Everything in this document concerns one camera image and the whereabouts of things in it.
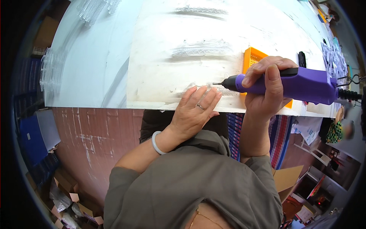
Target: white table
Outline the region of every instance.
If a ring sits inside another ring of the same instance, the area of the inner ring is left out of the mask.
[[[206,2],[224,8],[224,20],[172,13],[186,4]],[[71,2],[55,34],[52,49],[65,50],[61,91],[45,93],[46,106],[174,110],[179,93],[194,82],[222,81],[242,71],[249,47],[325,70],[321,45],[328,32],[307,2],[296,0],[134,0],[121,1],[114,14],[106,7],[91,28],[77,16],[80,0]],[[232,46],[229,59],[169,61],[183,40],[223,39]],[[238,96],[223,96],[217,111],[245,112]],[[334,117],[334,106],[294,100],[279,114]]]

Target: plastic bag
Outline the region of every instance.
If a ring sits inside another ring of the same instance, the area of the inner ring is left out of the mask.
[[[68,214],[64,213],[62,216],[62,221],[66,224],[65,227],[68,229],[79,229],[79,225],[75,222],[75,220]]]
[[[79,206],[77,205],[77,203],[73,203],[71,206],[72,211],[77,215],[77,216],[84,216],[84,213],[80,210]]]
[[[72,201],[68,198],[56,185],[55,180],[52,180],[49,191],[49,198],[53,200],[57,212],[62,212],[71,206]]]

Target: fingernail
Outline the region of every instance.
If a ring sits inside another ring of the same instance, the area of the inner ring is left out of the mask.
[[[242,81],[242,85],[248,85],[250,82],[249,77],[244,77],[243,81]]]
[[[279,60],[279,61],[276,61],[274,64],[278,66],[278,65],[283,64],[283,61]]]
[[[271,64],[267,68],[268,79],[271,81],[278,80],[280,78],[280,72],[278,71],[277,65]]]
[[[262,67],[263,67],[263,65],[262,64],[260,64],[260,63],[257,63],[255,66],[254,66],[254,70],[261,70],[262,69]]]

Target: purple electric screwdriver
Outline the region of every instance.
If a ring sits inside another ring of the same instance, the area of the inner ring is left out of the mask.
[[[326,71],[297,67],[281,70],[280,76],[283,96],[287,98],[326,105],[331,105],[337,98],[362,99],[362,95],[356,92],[338,89],[337,79],[330,77]],[[213,84],[222,85],[231,91],[240,93],[249,92],[261,95],[265,93],[264,74],[250,88],[242,86],[244,77],[245,74],[233,75],[221,83]]]

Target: white jade bangle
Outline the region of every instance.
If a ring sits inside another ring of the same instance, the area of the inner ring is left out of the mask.
[[[158,146],[156,145],[156,142],[155,142],[155,137],[157,136],[157,134],[160,134],[160,133],[161,133],[161,131],[155,131],[155,132],[153,133],[153,137],[151,138],[151,140],[152,140],[152,142],[153,142],[153,147],[154,147],[154,149],[158,152],[158,154],[163,155],[163,154],[166,154],[166,153],[164,153],[163,151],[161,151],[161,150],[158,148]]]

